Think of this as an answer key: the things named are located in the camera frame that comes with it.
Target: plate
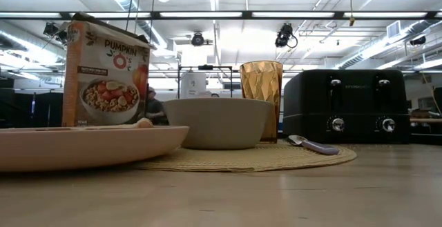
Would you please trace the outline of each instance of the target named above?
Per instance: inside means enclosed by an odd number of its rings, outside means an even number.
[[[187,126],[0,130],[0,172],[34,172],[123,164],[165,155]]]

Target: pumpkin o's cereal box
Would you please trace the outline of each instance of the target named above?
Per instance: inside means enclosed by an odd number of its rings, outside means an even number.
[[[149,55],[134,34],[94,21],[72,21],[63,125],[130,124],[144,113]]]

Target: white container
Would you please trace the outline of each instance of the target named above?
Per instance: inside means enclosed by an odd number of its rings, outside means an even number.
[[[206,91],[205,72],[186,72],[182,75],[180,98],[198,98],[200,93]]]

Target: round placemat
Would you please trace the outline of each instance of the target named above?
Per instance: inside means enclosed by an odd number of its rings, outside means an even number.
[[[136,168],[169,171],[259,172],[330,166],[356,158],[342,146],[337,155],[322,155],[289,144],[258,144],[246,150],[191,150],[178,148],[169,155],[135,164]]]

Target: toaster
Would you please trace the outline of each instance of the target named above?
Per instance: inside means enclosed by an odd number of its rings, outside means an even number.
[[[317,142],[407,143],[399,70],[307,70],[284,87],[282,130]]]

